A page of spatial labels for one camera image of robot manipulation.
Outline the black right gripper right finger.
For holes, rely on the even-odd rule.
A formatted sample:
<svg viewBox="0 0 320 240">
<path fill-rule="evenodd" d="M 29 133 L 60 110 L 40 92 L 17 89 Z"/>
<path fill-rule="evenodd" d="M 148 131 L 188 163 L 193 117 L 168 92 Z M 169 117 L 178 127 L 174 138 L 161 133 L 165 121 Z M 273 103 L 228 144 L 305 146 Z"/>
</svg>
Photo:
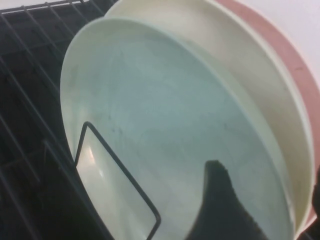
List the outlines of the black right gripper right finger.
<svg viewBox="0 0 320 240">
<path fill-rule="evenodd" d="M 312 193 L 312 207 L 317 216 L 320 217 L 320 168 L 318 168 L 316 173 L 316 182 Z"/>
</svg>

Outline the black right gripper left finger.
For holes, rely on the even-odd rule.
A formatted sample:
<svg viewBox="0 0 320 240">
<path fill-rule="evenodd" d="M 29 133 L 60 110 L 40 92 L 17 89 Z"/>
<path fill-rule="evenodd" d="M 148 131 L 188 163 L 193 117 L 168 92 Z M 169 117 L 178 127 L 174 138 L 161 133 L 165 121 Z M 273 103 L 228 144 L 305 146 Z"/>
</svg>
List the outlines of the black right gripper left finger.
<svg viewBox="0 0 320 240">
<path fill-rule="evenodd" d="M 238 199 L 228 170 L 218 160 L 205 163 L 202 203 L 186 239 L 267 239 Z"/>
</svg>

